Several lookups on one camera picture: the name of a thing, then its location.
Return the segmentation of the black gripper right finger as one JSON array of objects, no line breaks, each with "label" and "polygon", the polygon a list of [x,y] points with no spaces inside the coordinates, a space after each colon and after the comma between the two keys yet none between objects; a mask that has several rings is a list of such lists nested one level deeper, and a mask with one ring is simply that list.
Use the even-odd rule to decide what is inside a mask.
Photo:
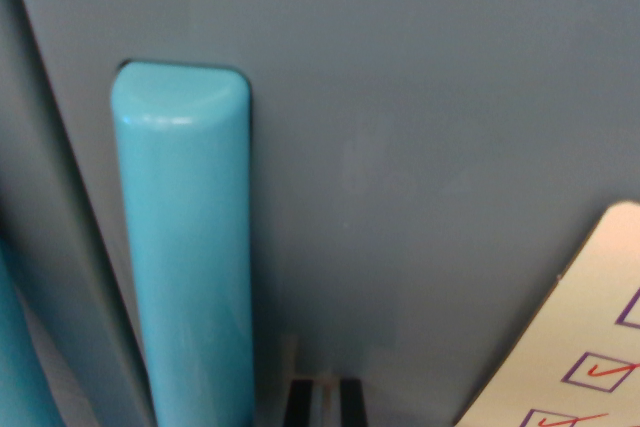
[{"label": "black gripper right finger", "polygon": [[325,425],[367,427],[363,384],[357,378],[342,378],[325,389]]}]

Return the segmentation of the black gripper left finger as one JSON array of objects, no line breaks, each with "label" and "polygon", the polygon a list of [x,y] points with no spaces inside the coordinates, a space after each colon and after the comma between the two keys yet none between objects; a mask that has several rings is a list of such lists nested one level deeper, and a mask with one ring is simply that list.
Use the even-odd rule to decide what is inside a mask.
[{"label": "black gripper left finger", "polygon": [[321,427],[323,423],[323,387],[312,379],[291,382],[283,427]]}]

